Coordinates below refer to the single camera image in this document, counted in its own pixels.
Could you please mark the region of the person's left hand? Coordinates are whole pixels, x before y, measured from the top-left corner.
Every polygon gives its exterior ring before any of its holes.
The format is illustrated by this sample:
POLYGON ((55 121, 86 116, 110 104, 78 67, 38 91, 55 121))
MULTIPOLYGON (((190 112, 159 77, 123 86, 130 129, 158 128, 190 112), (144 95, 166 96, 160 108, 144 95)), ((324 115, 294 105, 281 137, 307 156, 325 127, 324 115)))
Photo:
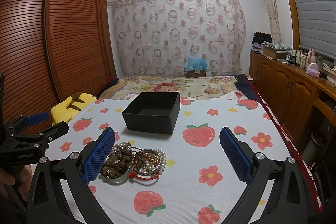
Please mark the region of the person's left hand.
MULTIPOLYGON (((32 170, 30 165, 25 165, 19 173, 19 178, 21 184, 18 188, 20 195, 24 201, 28 200, 30 185, 33 179, 32 170)), ((15 184, 15 177, 7 173, 5 170, 0 170, 0 187, 1 187, 1 196, 5 200, 9 199, 9 193, 5 188, 5 185, 13 186, 15 184)))

